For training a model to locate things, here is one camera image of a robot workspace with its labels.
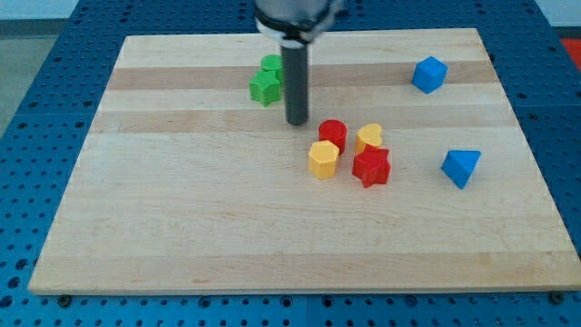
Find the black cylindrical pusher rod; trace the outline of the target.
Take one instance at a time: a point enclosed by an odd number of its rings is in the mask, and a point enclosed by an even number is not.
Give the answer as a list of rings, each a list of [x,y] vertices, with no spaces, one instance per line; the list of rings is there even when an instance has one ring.
[[[300,126],[309,120],[308,46],[282,47],[285,118],[288,124]]]

